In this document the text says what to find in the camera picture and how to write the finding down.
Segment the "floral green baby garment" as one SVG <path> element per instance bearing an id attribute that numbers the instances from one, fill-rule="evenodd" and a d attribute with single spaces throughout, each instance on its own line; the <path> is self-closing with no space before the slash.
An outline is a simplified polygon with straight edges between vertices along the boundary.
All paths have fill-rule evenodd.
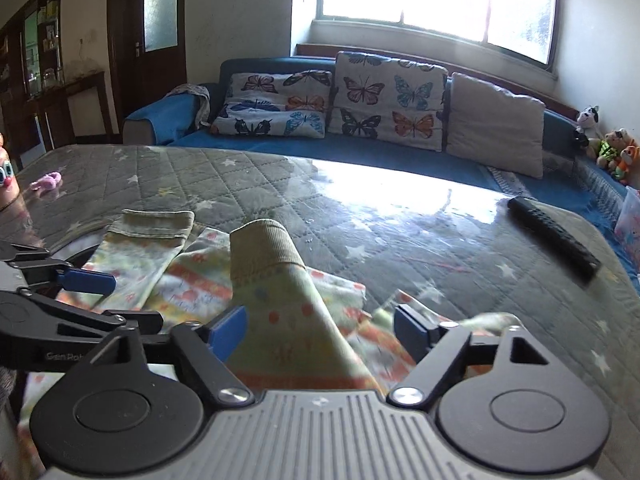
<path id="1" fill-rule="evenodd" d="M 363 312 L 352 290 L 333 300 L 320 294 L 321 276 L 305 266 L 279 222 L 256 220 L 229 235 L 228 281 L 218 262 L 222 234 L 206 230 L 184 253 L 195 292 L 175 307 L 152 297 L 169 274 L 145 257 L 120 256 L 122 275 L 110 296 L 78 292 L 70 303 L 103 312 L 162 312 L 176 328 L 221 310 L 218 295 L 247 315 L 246 333 L 229 360 L 234 377 L 252 387 L 249 408 L 206 412 L 205 434 L 168 469 L 171 479 L 396 479 L 418 456 L 410 417 L 382 407 L 384 393 L 418 365 L 395 336 L 389 308 Z"/>

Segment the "black white plush cow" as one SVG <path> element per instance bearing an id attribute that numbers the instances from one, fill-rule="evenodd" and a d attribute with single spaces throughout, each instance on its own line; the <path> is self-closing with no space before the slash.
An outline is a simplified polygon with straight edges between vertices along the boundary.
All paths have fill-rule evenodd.
<path id="1" fill-rule="evenodd" d="M 600 114 L 597 105 L 582 110 L 576 119 L 574 143 L 589 158 L 595 160 L 600 150 L 603 134 L 600 130 Z"/>

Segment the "dark wooden door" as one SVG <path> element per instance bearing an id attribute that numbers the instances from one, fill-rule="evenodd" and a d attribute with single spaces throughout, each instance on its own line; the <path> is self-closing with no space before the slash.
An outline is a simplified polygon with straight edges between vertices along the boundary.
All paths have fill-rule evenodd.
<path id="1" fill-rule="evenodd" d="M 184 0 L 106 0 L 107 44 L 119 127 L 186 82 Z"/>

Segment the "small pink toy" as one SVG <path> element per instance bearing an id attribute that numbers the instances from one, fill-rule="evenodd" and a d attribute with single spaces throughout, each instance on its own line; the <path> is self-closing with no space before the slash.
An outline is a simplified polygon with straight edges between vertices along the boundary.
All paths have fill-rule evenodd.
<path id="1" fill-rule="evenodd" d="M 49 172 L 29 185 L 32 192 L 50 192 L 62 183 L 62 174 L 57 171 Z"/>

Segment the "clear plastic storage box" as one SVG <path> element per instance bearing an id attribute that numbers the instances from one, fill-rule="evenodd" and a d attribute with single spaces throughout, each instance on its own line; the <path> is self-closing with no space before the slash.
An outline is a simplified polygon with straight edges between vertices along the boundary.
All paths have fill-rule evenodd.
<path id="1" fill-rule="evenodd" d="M 640 197 L 639 191 L 626 186 L 626 196 L 616 221 L 614 234 L 636 269 L 640 266 Z"/>

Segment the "plain beige cushion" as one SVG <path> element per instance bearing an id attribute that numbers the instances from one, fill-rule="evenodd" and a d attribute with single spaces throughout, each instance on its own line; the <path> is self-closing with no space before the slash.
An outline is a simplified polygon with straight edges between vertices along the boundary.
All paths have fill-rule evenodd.
<path id="1" fill-rule="evenodd" d="M 544 103 L 490 82 L 454 73 L 446 152 L 535 179 L 544 175 Z"/>

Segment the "low butterfly print cushion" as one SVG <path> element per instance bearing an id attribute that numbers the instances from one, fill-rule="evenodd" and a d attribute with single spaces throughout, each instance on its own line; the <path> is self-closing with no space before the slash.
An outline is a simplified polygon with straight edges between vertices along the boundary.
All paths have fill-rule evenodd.
<path id="1" fill-rule="evenodd" d="M 234 74 L 210 132 L 223 136 L 322 139 L 332 82 L 327 70 Z"/>

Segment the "blue sofa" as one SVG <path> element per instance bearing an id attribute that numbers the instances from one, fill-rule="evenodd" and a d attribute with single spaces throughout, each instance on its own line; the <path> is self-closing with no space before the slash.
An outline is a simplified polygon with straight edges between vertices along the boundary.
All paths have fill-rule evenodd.
<path id="1" fill-rule="evenodd" d="M 194 105 L 188 96 L 160 99 L 125 119 L 122 140 L 126 144 L 222 148 L 349 162 L 423 174 L 510 195 L 527 194 L 589 220 L 610 243 L 631 281 L 634 284 L 639 281 L 638 270 L 614 235 L 626 190 L 588 160 L 573 155 L 573 129 L 565 117 L 555 112 L 544 115 L 546 168 L 540 180 L 510 177 L 503 170 L 490 170 L 478 162 L 445 152 L 342 134 L 329 133 L 323 139 L 291 140 L 275 136 L 217 136 L 204 127 L 195 127 L 193 112 Z"/>

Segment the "tall butterfly print cushion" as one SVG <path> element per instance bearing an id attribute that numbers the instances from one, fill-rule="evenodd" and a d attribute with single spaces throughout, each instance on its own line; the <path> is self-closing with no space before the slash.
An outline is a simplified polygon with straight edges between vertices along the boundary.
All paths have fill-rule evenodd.
<path id="1" fill-rule="evenodd" d="M 448 77 L 438 65 L 338 52 L 328 131 L 439 152 Z"/>

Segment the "orange plush fox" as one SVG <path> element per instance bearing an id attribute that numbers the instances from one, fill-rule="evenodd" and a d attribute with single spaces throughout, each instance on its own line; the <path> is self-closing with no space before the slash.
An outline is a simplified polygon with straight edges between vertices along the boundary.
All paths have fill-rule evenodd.
<path id="1" fill-rule="evenodd" d="M 636 144 L 629 144 L 623 151 L 620 152 L 620 159 L 618 160 L 617 166 L 614 168 L 612 172 L 612 177 L 617 182 L 620 182 L 623 185 L 628 183 L 628 177 L 631 170 L 631 167 L 634 166 L 634 163 L 639 157 L 639 147 Z"/>

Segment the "brown plush dog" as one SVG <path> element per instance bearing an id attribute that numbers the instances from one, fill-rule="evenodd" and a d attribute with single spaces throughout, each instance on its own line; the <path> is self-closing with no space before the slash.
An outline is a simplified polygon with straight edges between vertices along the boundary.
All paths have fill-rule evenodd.
<path id="1" fill-rule="evenodd" d="M 606 171 L 613 171 L 620 162 L 622 151 L 629 145 L 636 144 L 636 140 L 624 128 L 607 133 L 600 142 L 597 152 L 597 165 Z"/>

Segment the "black remote control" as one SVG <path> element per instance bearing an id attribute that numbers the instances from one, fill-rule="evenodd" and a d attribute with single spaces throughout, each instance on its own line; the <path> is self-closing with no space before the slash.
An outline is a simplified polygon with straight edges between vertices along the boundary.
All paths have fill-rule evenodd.
<path id="1" fill-rule="evenodd" d="M 589 283 L 601 267 L 600 260 L 548 214 L 522 196 L 506 202 L 510 215 L 529 229 L 584 283 Z"/>

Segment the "pink cartoon bottle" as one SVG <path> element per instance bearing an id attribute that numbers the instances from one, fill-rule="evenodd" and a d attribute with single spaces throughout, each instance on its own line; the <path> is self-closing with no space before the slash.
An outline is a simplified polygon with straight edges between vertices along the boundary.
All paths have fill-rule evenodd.
<path id="1" fill-rule="evenodd" d="M 0 209 L 11 205 L 20 193 L 20 185 L 17 183 L 10 156 L 4 148 L 3 136 L 0 134 Z"/>

